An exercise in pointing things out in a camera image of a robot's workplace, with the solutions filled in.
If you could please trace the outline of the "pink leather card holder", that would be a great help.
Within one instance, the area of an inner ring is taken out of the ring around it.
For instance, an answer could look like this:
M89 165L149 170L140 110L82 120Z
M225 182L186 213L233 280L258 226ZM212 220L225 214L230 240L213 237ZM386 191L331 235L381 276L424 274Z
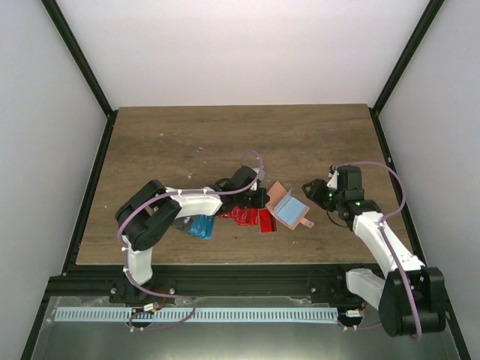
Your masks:
M311 208L292 195L279 181L276 181L267 191L269 201L265 207L271 215L285 227L294 230L298 225L313 228L315 223L307 219Z

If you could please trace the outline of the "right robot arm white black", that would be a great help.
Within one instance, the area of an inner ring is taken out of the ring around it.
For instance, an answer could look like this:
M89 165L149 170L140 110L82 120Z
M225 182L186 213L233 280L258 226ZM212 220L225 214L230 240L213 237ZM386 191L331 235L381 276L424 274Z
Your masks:
M361 239L382 271L356 268L333 283L335 297L364 299L379 314L391 337L442 332L446 327L446 287L443 273L411 253L388 225L388 214L365 198L360 163L333 166L328 179L303 184L304 195L328 213L336 212Z

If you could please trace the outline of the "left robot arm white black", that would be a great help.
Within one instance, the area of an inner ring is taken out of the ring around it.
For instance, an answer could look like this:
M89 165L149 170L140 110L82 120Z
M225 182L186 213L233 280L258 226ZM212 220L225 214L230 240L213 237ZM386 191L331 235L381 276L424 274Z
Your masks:
M241 166L231 178L199 189L175 189L149 181L115 214L118 240L125 253L127 294L138 303L153 294L152 250L179 218L226 214L235 207L261 209L269 201L260 186L264 166Z

